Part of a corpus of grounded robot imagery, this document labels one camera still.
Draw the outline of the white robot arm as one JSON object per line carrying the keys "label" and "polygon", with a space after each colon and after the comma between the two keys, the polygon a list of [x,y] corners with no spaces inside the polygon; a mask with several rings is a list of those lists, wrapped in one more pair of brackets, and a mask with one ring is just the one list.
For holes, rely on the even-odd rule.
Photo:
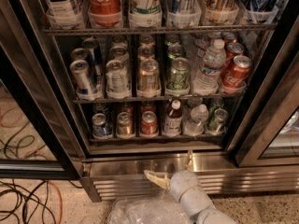
{"label": "white robot arm", "polygon": [[171,178],[168,173],[150,170],[145,170],[144,175],[152,183],[168,190],[194,224],[237,224],[215,207],[193,168],[193,152],[189,150],[185,169],[175,172]]}

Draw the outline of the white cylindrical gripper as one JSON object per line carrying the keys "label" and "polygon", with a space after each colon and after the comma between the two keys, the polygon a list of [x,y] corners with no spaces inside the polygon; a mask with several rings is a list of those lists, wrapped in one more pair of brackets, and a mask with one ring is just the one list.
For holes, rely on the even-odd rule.
{"label": "white cylindrical gripper", "polygon": [[197,175],[193,173],[193,168],[193,152],[189,150],[186,170],[173,174],[171,179],[168,178],[168,173],[150,170],[145,170],[144,175],[160,188],[170,189],[170,193],[188,217],[198,217],[201,211],[212,205],[212,201],[203,190]]}

